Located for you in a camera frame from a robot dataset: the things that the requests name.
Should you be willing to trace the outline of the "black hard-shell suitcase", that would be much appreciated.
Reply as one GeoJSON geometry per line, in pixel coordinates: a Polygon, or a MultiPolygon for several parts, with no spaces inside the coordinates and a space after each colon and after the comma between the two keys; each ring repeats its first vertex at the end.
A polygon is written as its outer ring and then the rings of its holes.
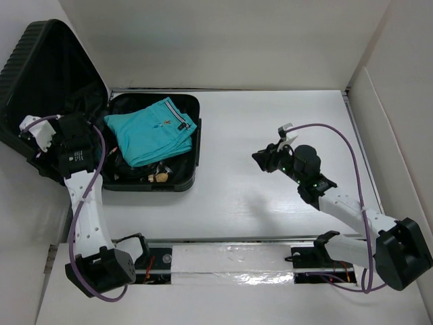
{"type": "MultiPolygon", "coordinates": [[[[58,152],[42,152],[35,140],[19,137],[27,115],[81,113],[101,131],[108,153],[116,137],[104,123],[109,114],[128,114],[166,98],[164,93],[110,93],[84,48],[61,20],[30,23],[1,71],[1,141],[21,154],[41,176],[63,183],[58,152]]],[[[115,181],[102,171],[104,188],[123,192],[184,192],[192,187],[200,159],[200,129],[192,149],[164,161],[172,170],[165,183],[148,178],[115,181]]]]}

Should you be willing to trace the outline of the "turquoise shorts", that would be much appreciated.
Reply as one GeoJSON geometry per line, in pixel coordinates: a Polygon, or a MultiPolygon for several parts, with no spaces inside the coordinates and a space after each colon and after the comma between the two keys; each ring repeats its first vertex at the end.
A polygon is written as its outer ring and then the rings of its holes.
{"type": "Polygon", "coordinates": [[[104,117],[130,167],[143,167],[191,151],[197,125],[166,97],[147,108],[104,117]]]}

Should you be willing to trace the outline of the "round beige powder compact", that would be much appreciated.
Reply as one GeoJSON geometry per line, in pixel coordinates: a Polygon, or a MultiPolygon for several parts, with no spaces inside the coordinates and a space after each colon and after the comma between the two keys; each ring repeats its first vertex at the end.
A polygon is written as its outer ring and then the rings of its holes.
{"type": "Polygon", "coordinates": [[[168,178],[169,178],[168,173],[159,173],[155,176],[155,179],[158,183],[165,183],[167,182],[168,178]]]}

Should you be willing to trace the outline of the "black wired headphones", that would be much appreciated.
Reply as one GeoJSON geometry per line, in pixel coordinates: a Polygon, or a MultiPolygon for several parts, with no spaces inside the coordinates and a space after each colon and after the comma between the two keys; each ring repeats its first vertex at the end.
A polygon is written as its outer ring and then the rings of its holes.
{"type": "Polygon", "coordinates": [[[164,161],[153,162],[142,167],[132,167],[124,160],[118,147],[112,149],[107,155],[106,172],[111,173],[115,181],[140,180],[143,177],[148,178],[148,176],[152,179],[159,174],[173,174],[173,170],[164,161]]]}

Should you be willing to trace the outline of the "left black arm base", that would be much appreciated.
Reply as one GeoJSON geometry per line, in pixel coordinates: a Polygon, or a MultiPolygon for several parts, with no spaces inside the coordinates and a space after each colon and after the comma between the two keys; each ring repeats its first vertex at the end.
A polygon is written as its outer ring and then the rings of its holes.
{"type": "Polygon", "coordinates": [[[135,266],[135,284],[170,284],[172,261],[173,250],[171,247],[151,247],[150,257],[135,266]]]}

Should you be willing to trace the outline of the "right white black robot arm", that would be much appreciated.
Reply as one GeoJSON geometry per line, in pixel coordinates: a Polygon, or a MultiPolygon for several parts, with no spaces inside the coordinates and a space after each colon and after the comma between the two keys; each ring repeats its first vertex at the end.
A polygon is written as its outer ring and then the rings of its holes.
{"type": "Polygon", "coordinates": [[[364,236],[364,240],[355,240],[337,231],[320,235],[312,251],[318,265],[349,262],[371,270],[397,291],[432,269],[432,256],[419,225],[410,218],[399,221],[362,207],[321,173],[321,159],[313,147],[269,144],[252,158],[262,171],[281,171],[293,180],[305,203],[364,236]]]}

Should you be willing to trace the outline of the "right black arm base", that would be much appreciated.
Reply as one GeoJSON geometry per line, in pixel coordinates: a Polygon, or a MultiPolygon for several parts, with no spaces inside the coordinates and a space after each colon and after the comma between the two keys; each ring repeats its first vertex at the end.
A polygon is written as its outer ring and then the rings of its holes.
{"type": "Polygon", "coordinates": [[[284,259],[291,263],[295,284],[322,284],[329,280],[333,283],[356,284],[355,269],[351,263],[341,261],[322,261],[316,256],[315,247],[295,246],[291,255],[284,259]]]}

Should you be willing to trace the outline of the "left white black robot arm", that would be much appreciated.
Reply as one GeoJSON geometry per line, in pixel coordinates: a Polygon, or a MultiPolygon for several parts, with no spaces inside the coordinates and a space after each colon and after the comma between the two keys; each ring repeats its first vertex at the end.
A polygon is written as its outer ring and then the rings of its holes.
{"type": "Polygon", "coordinates": [[[102,202],[106,142],[101,131],[78,113],[60,117],[58,127],[59,168],[73,212],[65,273],[89,298],[115,303],[136,281],[136,268],[149,264],[150,248],[140,233],[117,240],[109,233],[102,202]]]}

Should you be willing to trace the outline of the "silver aluminium rail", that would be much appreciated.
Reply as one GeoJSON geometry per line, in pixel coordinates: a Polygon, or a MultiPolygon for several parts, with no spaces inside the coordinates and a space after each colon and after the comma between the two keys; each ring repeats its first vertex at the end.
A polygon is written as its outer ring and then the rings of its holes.
{"type": "Polygon", "coordinates": [[[312,242],[319,235],[307,236],[277,236],[277,237],[220,237],[220,238],[149,238],[145,237],[149,245],[163,245],[163,244],[220,244],[220,243],[241,243],[241,244],[255,244],[255,243],[269,243],[269,242],[312,242]]]}

